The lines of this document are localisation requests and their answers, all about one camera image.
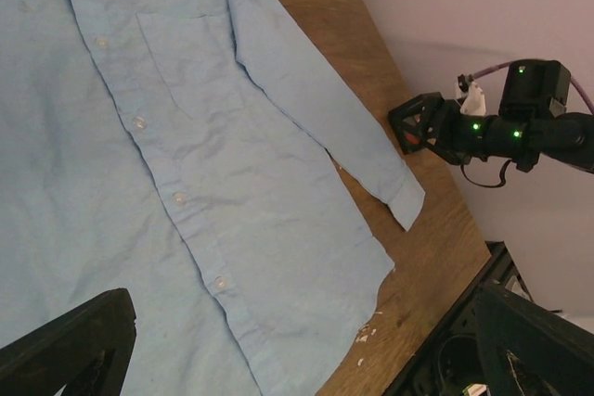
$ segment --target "shirt cuff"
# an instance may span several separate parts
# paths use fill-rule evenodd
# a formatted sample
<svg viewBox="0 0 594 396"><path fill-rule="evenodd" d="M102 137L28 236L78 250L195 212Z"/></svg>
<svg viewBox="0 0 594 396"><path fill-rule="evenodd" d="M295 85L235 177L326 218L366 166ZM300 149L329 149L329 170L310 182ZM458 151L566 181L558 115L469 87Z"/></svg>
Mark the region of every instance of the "shirt cuff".
<svg viewBox="0 0 594 396"><path fill-rule="evenodd" d="M398 189L396 196L388 203L388 207L394 218L407 231L420 214L425 199L425 191L408 167L404 175L405 181Z"/></svg>

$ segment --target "shirt button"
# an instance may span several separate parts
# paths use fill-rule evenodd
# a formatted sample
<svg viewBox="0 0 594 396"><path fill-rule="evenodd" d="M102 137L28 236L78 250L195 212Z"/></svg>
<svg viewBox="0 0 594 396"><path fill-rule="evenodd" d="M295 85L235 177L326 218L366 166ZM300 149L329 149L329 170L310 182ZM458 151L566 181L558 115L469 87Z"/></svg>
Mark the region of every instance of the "shirt button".
<svg viewBox="0 0 594 396"><path fill-rule="evenodd" d="M223 277L216 277L216 279L214 280L214 284L219 289L225 289L226 288L226 281L225 281L225 279Z"/></svg>
<svg viewBox="0 0 594 396"><path fill-rule="evenodd" d="M95 44L104 50L107 50L110 47L110 41L108 41L105 37L98 37L95 40Z"/></svg>
<svg viewBox="0 0 594 396"><path fill-rule="evenodd" d="M139 116L132 119L132 124L140 130L145 130L147 128L147 122Z"/></svg>
<svg viewBox="0 0 594 396"><path fill-rule="evenodd" d="M174 194L174 201L175 204L177 204L178 206L186 204L186 196L184 194L177 192L176 194Z"/></svg>

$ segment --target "black cable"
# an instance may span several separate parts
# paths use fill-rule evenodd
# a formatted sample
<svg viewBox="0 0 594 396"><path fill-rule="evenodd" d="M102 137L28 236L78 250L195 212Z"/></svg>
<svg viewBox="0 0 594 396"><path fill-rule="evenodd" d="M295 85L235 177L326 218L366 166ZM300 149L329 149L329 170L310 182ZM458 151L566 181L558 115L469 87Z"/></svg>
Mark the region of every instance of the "black cable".
<svg viewBox="0 0 594 396"><path fill-rule="evenodd" d="M505 172L508 169L508 166L511 164L511 162L512 162L512 160L507 160L501 166L501 170L499 171L499 183L497 185L481 185L480 183L475 183L473 180L471 180L468 177L468 175L464 171L464 164L460 165L460 170L462 171L462 175L464 175L464 178L466 178L466 181L468 181L469 183L478 185L479 187L484 187L486 189L499 189L500 187L503 187L507 183L507 180L505 179Z"/></svg>
<svg viewBox="0 0 594 396"><path fill-rule="evenodd" d="M438 377L437 384L438 384L438 386L441 385L441 388L440 388L441 391L446 391L446 387L447 387L447 379L444 376L444 372L442 370L442 353L444 352L444 348L446 347L447 343L450 340L455 340L455 339L476 340L476 337L472 336L470 334L455 334L451 338L444 340L444 343L442 343L441 346L439 347L439 350L438 350L437 354L435 354L434 358L435 358L435 367L437 369L437 377Z"/></svg>

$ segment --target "white wall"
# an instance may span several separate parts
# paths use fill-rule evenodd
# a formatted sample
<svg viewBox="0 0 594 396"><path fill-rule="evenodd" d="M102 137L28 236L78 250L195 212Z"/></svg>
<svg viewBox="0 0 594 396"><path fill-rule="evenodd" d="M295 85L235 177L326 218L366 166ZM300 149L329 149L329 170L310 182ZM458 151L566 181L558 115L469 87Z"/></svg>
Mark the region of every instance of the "white wall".
<svg viewBox="0 0 594 396"><path fill-rule="evenodd" d="M556 58L594 96L593 0L365 0L413 93L452 96L457 75L519 57ZM497 113L505 71L480 84ZM586 111L573 92L569 109ZM467 172L496 182L501 161ZM486 239L503 239L537 302L594 314L594 176L541 157L499 190L458 185Z"/></svg>

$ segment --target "small debris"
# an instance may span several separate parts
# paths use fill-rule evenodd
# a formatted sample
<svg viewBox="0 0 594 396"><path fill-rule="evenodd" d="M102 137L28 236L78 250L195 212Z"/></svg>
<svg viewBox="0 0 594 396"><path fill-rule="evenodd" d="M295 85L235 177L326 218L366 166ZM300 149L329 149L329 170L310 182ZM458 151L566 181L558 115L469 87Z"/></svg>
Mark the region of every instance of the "small debris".
<svg viewBox="0 0 594 396"><path fill-rule="evenodd" d="M21 0L19 2L19 11L21 13L28 13L29 11L31 11L31 8L27 5L27 2L25 2L24 0Z"/></svg>

